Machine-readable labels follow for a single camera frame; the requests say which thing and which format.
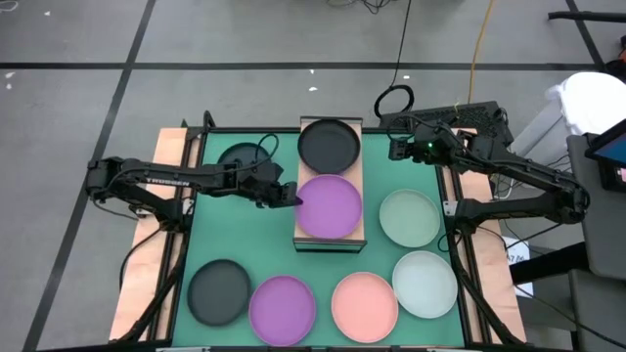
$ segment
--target black plate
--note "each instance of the black plate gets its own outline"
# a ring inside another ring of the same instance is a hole
[[[256,153],[255,143],[238,143],[229,149],[227,149],[219,159],[218,163],[230,163],[238,160],[242,165],[249,165],[254,161],[254,154]],[[263,147],[258,147],[258,160],[262,161],[267,158],[269,154]]]
[[[361,143],[352,127],[335,119],[306,126],[297,141],[302,161],[321,174],[340,174],[359,157]]]
[[[250,277],[228,259],[204,264],[192,277],[187,304],[192,315],[208,326],[223,326],[239,317],[250,299]]]

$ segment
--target table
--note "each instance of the table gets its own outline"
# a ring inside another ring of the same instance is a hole
[[[598,163],[585,157],[587,138],[567,138],[569,159],[576,180],[587,189],[591,204],[582,221],[583,242],[570,245],[511,266],[514,282],[523,284],[541,278],[565,274],[572,269],[591,270],[611,279],[626,280],[626,237],[619,231],[626,227],[626,194],[602,187]]]
[[[185,134],[185,129],[162,129],[156,145],[154,162],[179,164]],[[448,197],[453,198],[452,178],[447,170],[444,170],[444,180]],[[461,184],[466,198],[477,198],[480,200],[489,200],[491,198],[487,178],[484,175],[468,172],[461,176]],[[164,186],[149,186],[149,190],[159,194],[161,197],[171,197],[174,192],[172,188]],[[482,226],[498,233],[500,232],[498,223],[495,221],[486,222]],[[157,224],[152,219],[140,221],[135,232],[134,242],[140,241],[156,227]],[[520,339],[525,339],[514,295],[513,281],[509,273],[507,257],[501,241],[495,238],[493,234],[479,229],[473,236],[473,244],[485,298],[513,334]],[[164,237],[156,238],[137,250],[131,257],[112,325],[111,338],[121,336],[134,323],[135,319],[145,308],[145,305],[152,298],[157,282],[163,246]],[[466,297],[471,339],[479,342],[481,338],[475,308],[470,298],[467,295]],[[166,319],[169,317],[170,305],[171,298],[165,301],[161,309],[162,322],[166,322]],[[166,336],[166,324],[160,324],[156,337],[165,338]]]

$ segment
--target wooden table frame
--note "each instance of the wooden table frame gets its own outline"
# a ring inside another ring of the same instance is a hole
[[[299,133],[299,128],[225,127],[211,128],[210,130],[210,133],[229,132]],[[383,131],[378,128],[364,128],[363,133],[383,133]],[[195,165],[198,161],[198,155],[201,155],[203,152],[203,146],[201,148],[201,140],[199,138],[190,139],[189,135],[187,128],[161,129],[156,143],[153,162],[180,165],[183,162],[182,152],[186,140],[188,140],[189,143],[191,143],[191,151],[193,152],[189,155],[187,164],[189,166]],[[475,198],[481,201],[491,199],[491,190],[487,176],[485,175],[466,172],[459,177],[453,175],[447,168],[439,168],[437,170],[437,176],[440,183],[442,200],[456,199],[459,191],[463,193],[465,198]],[[457,192],[455,192],[455,178],[457,177]],[[162,198],[172,198],[176,193],[175,188],[168,186],[150,185],[147,189]],[[495,220],[486,221],[481,227],[500,234],[500,226]],[[153,217],[139,221],[135,230],[133,245],[156,229],[157,221]],[[171,241],[171,244],[173,244],[171,246],[171,255],[169,255],[168,263],[169,269],[171,269],[176,260],[180,243],[182,242],[182,236],[180,235],[174,235],[173,238],[169,240],[166,236],[156,236],[153,240],[138,248],[129,259],[124,275],[124,285],[120,292],[117,309],[112,322],[110,339],[116,339],[125,334],[154,297],[157,283],[159,282],[159,269],[164,267],[163,257],[167,247],[167,241]],[[525,340],[524,328],[515,298],[513,280],[509,271],[507,254],[502,246],[501,239],[497,239],[494,234],[486,230],[478,229],[471,237],[471,242],[473,252],[475,253],[475,262],[472,261],[473,258],[471,258],[471,255],[468,255],[468,253],[471,253],[471,250],[466,250],[467,243],[461,242],[458,245],[464,267],[472,272],[472,265],[474,266],[473,269],[475,269],[479,276],[479,285],[483,296],[487,302],[489,302],[489,305],[517,338]],[[498,343],[498,338],[494,332],[492,330],[489,332],[486,331],[473,301],[465,290],[464,294],[460,295],[459,302],[460,309],[462,309],[463,305],[466,307],[467,312],[466,322],[464,323],[462,319],[466,344],[468,342]],[[156,328],[153,328],[154,339],[167,339],[170,337],[171,329],[169,329],[168,326],[171,328],[173,325],[170,319],[175,317],[175,314],[171,314],[176,310],[175,307],[172,308],[175,304],[176,302],[172,299],[172,292],[170,291],[159,312],[158,320],[161,323],[158,324]],[[142,339],[146,339],[146,337],[147,335],[144,333]]]

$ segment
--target light green plate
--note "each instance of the light green plate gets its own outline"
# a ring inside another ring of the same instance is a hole
[[[441,220],[430,198],[418,191],[399,190],[380,205],[380,225],[392,241],[417,248],[434,240]]]

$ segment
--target computer monitor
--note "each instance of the computer monitor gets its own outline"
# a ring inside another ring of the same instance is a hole
[[[596,137],[585,156],[626,168],[626,119]]]

